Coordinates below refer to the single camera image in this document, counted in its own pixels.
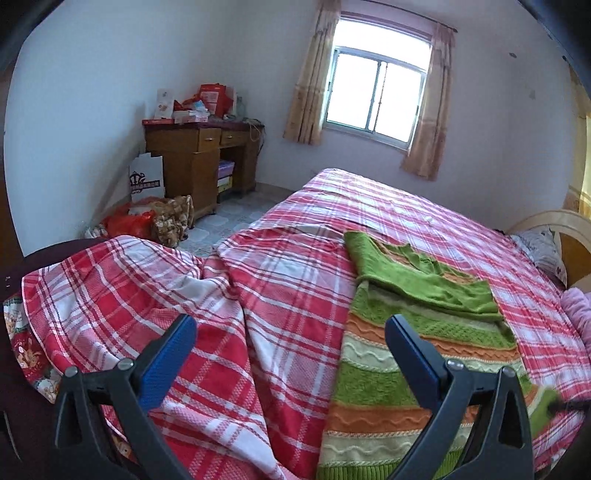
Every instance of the red bag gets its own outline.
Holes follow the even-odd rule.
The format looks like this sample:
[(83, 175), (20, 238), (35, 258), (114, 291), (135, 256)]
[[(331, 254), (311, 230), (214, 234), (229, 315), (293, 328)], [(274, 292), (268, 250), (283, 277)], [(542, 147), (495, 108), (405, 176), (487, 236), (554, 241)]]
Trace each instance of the red bag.
[(144, 240), (152, 240), (152, 223), (155, 216), (156, 212), (153, 210), (141, 215), (116, 213), (105, 220), (105, 226), (110, 238), (131, 235)]

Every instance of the beige curtain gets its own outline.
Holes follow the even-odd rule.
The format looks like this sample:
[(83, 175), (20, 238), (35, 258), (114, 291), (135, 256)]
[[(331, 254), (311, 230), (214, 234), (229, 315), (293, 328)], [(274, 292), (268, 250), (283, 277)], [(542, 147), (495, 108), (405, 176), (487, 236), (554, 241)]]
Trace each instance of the beige curtain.
[(572, 68), (570, 77), (576, 99), (577, 138), (573, 178), (564, 208), (591, 218), (591, 100)]
[(320, 144), (324, 97), (340, 6), (341, 0), (319, 0), (314, 33), (295, 86), (283, 138), (308, 145)]
[(453, 30), (437, 25), (417, 129), (401, 166), (404, 171), (431, 181), (437, 179), (445, 147), (454, 46)]

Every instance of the green towel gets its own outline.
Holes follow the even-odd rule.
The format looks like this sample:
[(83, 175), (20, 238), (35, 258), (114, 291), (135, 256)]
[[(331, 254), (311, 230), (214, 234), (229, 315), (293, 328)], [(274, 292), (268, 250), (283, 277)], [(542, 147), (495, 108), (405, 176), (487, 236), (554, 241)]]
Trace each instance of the green towel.
[[(345, 244), (358, 272), (339, 371), (317, 470), (319, 480), (385, 479), (427, 424), (384, 339), (384, 324), (402, 314), (446, 358), (470, 369), (519, 376), (532, 435), (550, 420), (556, 393), (529, 380), (515, 337), (486, 281), (455, 270), (410, 245), (395, 247), (348, 232)], [(466, 412), (436, 478), (450, 473), (466, 444), (477, 410)]]

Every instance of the curtain rod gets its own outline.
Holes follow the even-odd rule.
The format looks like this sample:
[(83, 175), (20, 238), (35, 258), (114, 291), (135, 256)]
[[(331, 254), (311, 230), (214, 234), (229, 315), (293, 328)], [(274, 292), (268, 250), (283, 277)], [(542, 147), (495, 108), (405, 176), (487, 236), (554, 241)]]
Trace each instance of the curtain rod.
[(457, 33), (457, 29), (456, 28), (452, 28), (449, 25), (446, 25), (445, 23), (440, 22), (439, 20), (435, 20), (433, 18), (429, 18), (429, 17), (427, 17), (425, 15), (421, 15), (421, 14), (418, 14), (418, 13), (413, 12), (411, 10), (407, 10), (406, 8), (396, 7), (396, 5), (385, 4), (383, 2), (378, 2), (377, 0), (361, 0), (361, 1), (362, 2), (367, 2), (369, 4), (383, 5), (384, 7), (395, 8), (396, 10), (402, 10), (403, 12), (406, 12), (406, 13), (409, 13), (409, 14), (413, 14), (413, 15), (416, 15), (418, 17), (424, 18), (425, 20), (429, 20), (431, 22), (435, 22), (435, 23), (438, 23), (440, 25), (443, 25), (444, 27), (447, 27), (447, 28), (453, 30), (455, 33)]

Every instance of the pink pillow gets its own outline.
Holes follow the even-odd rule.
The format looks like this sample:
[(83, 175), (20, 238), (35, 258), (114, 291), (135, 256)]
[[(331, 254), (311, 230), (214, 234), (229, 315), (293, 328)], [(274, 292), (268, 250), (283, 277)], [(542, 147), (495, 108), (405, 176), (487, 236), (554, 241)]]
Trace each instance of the pink pillow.
[(591, 355), (591, 293), (571, 288), (562, 294), (560, 304)]

